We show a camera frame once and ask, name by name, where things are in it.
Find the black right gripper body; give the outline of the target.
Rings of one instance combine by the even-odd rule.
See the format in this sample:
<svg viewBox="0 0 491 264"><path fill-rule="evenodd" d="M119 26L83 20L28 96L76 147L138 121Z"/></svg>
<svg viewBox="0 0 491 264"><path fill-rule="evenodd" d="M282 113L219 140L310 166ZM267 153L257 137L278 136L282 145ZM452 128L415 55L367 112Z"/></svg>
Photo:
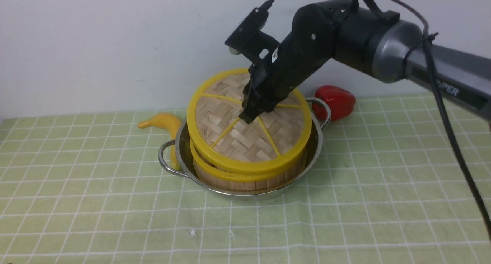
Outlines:
<svg viewBox="0 0 491 264"><path fill-rule="evenodd" d="M335 55L340 9L314 3L297 10L291 31L250 74L243 112L271 112Z"/></svg>

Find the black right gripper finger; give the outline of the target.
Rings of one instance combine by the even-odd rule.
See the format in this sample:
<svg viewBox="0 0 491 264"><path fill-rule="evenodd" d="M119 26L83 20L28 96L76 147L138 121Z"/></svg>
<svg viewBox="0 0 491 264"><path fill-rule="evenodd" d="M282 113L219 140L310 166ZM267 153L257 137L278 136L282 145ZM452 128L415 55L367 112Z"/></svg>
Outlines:
<svg viewBox="0 0 491 264"><path fill-rule="evenodd" d="M261 115L261 108L256 103L242 103L239 118L246 124L251 124L259 115Z"/></svg>

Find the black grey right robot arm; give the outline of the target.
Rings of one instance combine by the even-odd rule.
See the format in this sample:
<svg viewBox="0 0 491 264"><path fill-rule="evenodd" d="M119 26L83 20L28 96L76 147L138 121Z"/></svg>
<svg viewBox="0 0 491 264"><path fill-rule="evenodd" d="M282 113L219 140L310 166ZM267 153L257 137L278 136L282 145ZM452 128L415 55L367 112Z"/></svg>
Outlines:
<svg viewBox="0 0 491 264"><path fill-rule="evenodd" d="M405 79L432 89L422 30L398 13L375 15L351 0L316 2L296 11L279 42L261 31L270 6L253 9L226 40L233 54L251 61L239 115L248 124L272 112L330 59L384 83Z"/></svg>

